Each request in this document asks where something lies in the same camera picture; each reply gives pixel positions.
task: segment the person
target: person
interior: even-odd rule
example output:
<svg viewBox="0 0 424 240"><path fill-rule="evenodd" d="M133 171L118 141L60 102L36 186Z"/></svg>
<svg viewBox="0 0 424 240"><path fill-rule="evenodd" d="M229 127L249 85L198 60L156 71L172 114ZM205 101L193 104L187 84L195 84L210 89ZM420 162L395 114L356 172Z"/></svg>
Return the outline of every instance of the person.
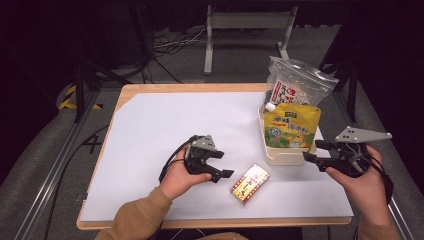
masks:
<svg viewBox="0 0 424 240"><path fill-rule="evenodd" d="M109 239L148 239L158 228L168 213L172 201L183 195L192 186L211 179L204 173L191 175L185 169L183 161L186 147L179 151L167 173L159 184L145 198L124 204L116 213L111 228L102 229L95 240ZM368 146L371 156L382 163L381 154ZM327 168L327 174L341 184L352 204L361 214L358 225L358 239L399 239L392 225L386 204L384 185L380 174L370 168L358 178L350 178L334 168ZM205 236L201 240L247 240L234 232L224 232Z"/></svg>

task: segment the product package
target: product package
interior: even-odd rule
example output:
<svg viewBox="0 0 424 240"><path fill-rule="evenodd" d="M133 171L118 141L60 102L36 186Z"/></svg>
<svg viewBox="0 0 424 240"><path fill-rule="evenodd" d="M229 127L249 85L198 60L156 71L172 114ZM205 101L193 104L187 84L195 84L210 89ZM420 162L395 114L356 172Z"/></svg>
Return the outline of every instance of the product package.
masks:
<svg viewBox="0 0 424 240"><path fill-rule="evenodd" d="M269 177L269 173L255 163L243 177L234 184L231 188L231 194L233 194L239 202L245 205Z"/></svg>
<svg viewBox="0 0 424 240"><path fill-rule="evenodd" d="M339 81L294 59L271 57L269 71L264 105L291 103L317 106Z"/></svg>
<svg viewBox="0 0 424 240"><path fill-rule="evenodd" d="M280 103L264 113L265 144L271 148L310 148L321 110L317 107Z"/></svg>
<svg viewBox="0 0 424 240"><path fill-rule="evenodd" d="M271 57L269 71L262 104L266 146L309 149L321 116L317 105L339 80L293 59Z"/></svg>

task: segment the beige jacket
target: beige jacket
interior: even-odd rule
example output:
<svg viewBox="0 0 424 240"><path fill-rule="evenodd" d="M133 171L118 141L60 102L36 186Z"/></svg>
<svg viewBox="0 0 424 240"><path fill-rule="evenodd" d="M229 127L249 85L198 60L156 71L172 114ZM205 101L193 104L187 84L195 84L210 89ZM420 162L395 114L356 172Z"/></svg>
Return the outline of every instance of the beige jacket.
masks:
<svg viewBox="0 0 424 240"><path fill-rule="evenodd" d="M171 200L159 188L155 188L148 197L124 204L118 210L112 227L101 230L96 236L96 240L148 239L159 227L171 205ZM399 239L392 225L372 226L364 222L359 223L358 235L359 240ZM214 234L200 239L247 240L247 238L233 232Z"/></svg>

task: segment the white tabletop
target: white tabletop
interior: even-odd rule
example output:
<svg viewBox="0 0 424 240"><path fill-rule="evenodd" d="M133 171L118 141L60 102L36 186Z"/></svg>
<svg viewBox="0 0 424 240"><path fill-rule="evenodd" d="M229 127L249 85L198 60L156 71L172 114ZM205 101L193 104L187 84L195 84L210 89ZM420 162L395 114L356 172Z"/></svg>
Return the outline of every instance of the white tabletop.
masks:
<svg viewBox="0 0 424 240"><path fill-rule="evenodd" d="M285 219L351 217L343 188L316 165L270 166L261 143L261 92L142 93L113 117L79 221L111 221L125 202L159 184L170 155L193 135L211 135L222 159L208 160L234 170L229 179L194 186L176 199L165 220ZM318 129L317 138L322 138ZM328 157L318 149L317 155ZM257 163L271 175L243 206L233 184Z"/></svg>

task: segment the person's right hand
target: person's right hand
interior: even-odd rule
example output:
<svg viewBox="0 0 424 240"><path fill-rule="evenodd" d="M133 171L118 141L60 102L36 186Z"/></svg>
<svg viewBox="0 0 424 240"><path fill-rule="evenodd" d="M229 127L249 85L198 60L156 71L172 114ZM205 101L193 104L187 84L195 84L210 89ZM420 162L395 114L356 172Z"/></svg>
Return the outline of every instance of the person's right hand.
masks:
<svg viewBox="0 0 424 240"><path fill-rule="evenodd" d="M381 154L370 146L367 146L367 149L370 155L382 164ZM347 197L361 213L364 221L373 225L391 224L383 179L373 167L369 167L368 171L358 178L346 176L334 168L327 168L326 172L343 186Z"/></svg>

